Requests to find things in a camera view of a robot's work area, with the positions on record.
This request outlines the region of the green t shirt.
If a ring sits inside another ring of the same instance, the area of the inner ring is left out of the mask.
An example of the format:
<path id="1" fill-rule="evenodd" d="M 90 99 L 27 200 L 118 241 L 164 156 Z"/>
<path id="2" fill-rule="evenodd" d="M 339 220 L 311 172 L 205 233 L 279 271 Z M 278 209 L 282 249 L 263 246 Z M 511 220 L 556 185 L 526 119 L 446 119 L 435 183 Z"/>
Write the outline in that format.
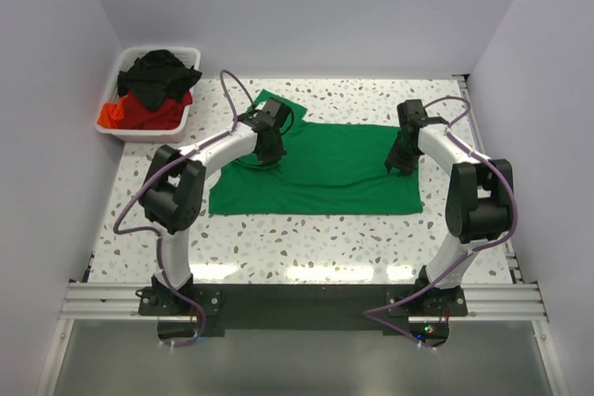
<path id="1" fill-rule="evenodd" d="M 409 215 L 420 213 L 419 176 L 387 171 L 397 128 L 307 121 L 307 109 L 285 99 L 295 122 L 283 135 L 286 155 L 264 166 L 255 155 L 220 171 L 210 190 L 215 215 Z"/>

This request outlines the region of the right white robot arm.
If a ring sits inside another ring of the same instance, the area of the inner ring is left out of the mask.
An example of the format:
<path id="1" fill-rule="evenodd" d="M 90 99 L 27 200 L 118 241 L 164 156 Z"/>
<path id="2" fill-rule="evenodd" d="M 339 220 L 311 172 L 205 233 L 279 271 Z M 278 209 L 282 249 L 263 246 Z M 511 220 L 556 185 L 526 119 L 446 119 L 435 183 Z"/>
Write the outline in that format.
<path id="1" fill-rule="evenodd" d="M 476 255 L 507 241 L 517 226 L 511 164 L 492 160 L 452 131 L 457 120 L 431 116 L 419 99 L 397 106 L 400 130 L 384 162 L 387 171 L 409 176 L 422 156 L 449 175 L 445 202 L 447 235 L 420 278 L 427 284 L 413 293 L 416 309 L 433 315 L 446 305 L 444 289 L 461 285 Z"/>

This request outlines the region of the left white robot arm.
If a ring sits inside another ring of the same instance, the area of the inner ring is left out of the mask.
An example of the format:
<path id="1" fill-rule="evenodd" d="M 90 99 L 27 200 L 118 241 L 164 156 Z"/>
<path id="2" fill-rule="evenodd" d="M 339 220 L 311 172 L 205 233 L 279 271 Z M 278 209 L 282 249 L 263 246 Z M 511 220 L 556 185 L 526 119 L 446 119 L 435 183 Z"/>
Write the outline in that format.
<path id="1" fill-rule="evenodd" d="M 271 97 L 239 115 L 229 130 L 185 147 L 163 146 L 154 154 L 139 204 L 145 217 L 165 231 L 159 237 L 153 286 L 164 287 L 159 302 L 169 313 L 185 313 L 192 303 L 188 229 L 200 214 L 206 180 L 251 154 L 259 167 L 277 164 L 286 155 L 283 127 L 294 121 L 292 109 Z"/>

